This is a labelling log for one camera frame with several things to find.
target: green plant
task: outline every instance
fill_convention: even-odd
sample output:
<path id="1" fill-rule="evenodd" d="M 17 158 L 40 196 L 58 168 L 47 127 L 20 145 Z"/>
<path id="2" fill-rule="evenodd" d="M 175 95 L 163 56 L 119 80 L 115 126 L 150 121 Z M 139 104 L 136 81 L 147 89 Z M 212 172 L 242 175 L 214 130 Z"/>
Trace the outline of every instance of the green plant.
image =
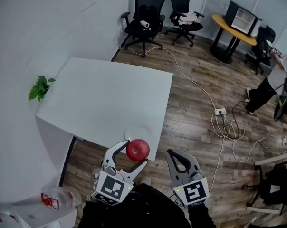
<path id="1" fill-rule="evenodd" d="M 32 87 L 32 89 L 29 92 L 29 100 L 35 99 L 38 96 L 38 100 L 44 99 L 44 95 L 46 92 L 49 90 L 49 85 L 48 83 L 55 82 L 55 79 L 50 78 L 47 80 L 44 76 L 42 75 L 37 75 L 38 80 L 36 82 L 36 85 Z"/>

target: sneaker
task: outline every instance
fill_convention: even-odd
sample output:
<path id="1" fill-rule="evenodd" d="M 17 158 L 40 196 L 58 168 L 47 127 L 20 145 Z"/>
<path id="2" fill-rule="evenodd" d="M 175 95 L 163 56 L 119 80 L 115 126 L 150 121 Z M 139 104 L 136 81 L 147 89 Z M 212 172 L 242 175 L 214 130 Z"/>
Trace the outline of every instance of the sneaker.
<path id="1" fill-rule="evenodd" d="M 246 89 L 246 92 L 247 92 L 247 98 L 248 98 L 248 100 L 250 101 L 250 96 L 249 96 L 249 91 L 250 91 L 251 89 L 249 88 L 249 87 L 247 87 L 247 89 Z"/>
<path id="2" fill-rule="evenodd" d="M 248 99 L 245 100 L 245 104 L 246 104 L 246 105 L 247 105 L 249 102 L 250 102 L 250 100 L 248 100 Z"/>
<path id="3" fill-rule="evenodd" d="M 151 179 L 149 177 L 143 177 L 139 182 L 139 185 L 140 184 L 147 184 L 148 186 L 151 186 Z"/>
<path id="4" fill-rule="evenodd" d="M 250 225 L 252 225 L 254 223 L 254 221 L 256 221 L 256 219 L 257 219 L 257 217 L 251 218 L 251 220 L 248 221 L 248 223 L 244 226 L 244 228 L 250 227 Z"/>

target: white table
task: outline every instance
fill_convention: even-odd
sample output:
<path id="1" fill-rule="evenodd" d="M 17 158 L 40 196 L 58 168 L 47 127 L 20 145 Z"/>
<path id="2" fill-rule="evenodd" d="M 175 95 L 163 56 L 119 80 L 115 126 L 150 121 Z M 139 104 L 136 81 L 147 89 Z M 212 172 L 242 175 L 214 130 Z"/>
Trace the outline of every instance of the white table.
<path id="1" fill-rule="evenodd" d="M 154 161 L 172 74 L 141 66 L 71 58 L 47 92 L 37 117 L 110 148 L 142 138 Z"/>

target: table leg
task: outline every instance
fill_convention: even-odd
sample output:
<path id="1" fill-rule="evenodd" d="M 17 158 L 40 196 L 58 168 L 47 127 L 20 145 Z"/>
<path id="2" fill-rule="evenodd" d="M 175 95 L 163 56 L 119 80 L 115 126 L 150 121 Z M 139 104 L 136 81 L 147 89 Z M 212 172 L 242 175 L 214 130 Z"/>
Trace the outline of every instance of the table leg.
<path id="1" fill-rule="evenodd" d="M 231 42 L 229 43 L 229 46 L 227 47 L 227 49 L 226 49 L 226 51 L 225 51 L 225 54 L 228 54 L 228 53 L 229 53 L 229 51 L 230 51 L 230 49 L 231 49 L 233 43 L 235 42 L 235 39 L 236 39 L 235 37 L 232 37 Z"/>
<path id="2" fill-rule="evenodd" d="M 216 47 L 216 45 L 218 44 L 219 40 L 220 40 L 220 37 L 223 33 L 224 29 L 221 27 L 216 38 L 215 38 L 215 41 L 213 42 L 212 46 L 211 46 L 211 49 L 214 49 Z"/>
<path id="3" fill-rule="evenodd" d="M 231 58 L 233 52 L 234 52 L 235 49 L 238 47 L 239 42 L 240 42 L 240 39 L 237 39 L 237 40 L 235 41 L 235 43 L 233 44 L 233 47 L 231 48 L 230 52 L 229 52 L 228 55 L 227 55 L 227 62 L 230 60 L 230 58 Z"/>

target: yellow desk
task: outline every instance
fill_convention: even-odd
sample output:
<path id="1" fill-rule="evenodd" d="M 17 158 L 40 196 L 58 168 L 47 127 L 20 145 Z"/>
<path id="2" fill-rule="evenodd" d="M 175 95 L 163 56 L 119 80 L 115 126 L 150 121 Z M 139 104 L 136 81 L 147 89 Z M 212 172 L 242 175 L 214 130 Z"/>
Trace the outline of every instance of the yellow desk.
<path id="1" fill-rule="evenodd" d="M 217 23 L 220 26 L 220 30 L 215 38 L 215 41 L 213 42 L 212 47 L 210 48 L 210 51 L 219 61 L 224 63 L 231 63 L 232 62 L 231 56 L 235 51 L 235 49 L 237 48 L 237 46 L 239 45 L 240 41 L 243 41 L 252 46 L 255 46 L 257 44 L 257 41 L 253 37 L 251 36 L 248 37 L 238 32 L 237 30 L 230 28 L 226 24 L 224 17 L 222 17 L 221 15 L 213 14 L 212 19 L 214 20 L 215 23 Z M 217 46 L 224 30 L 233 35 L 231 42 L 229 43 L 226 50 Z"/>

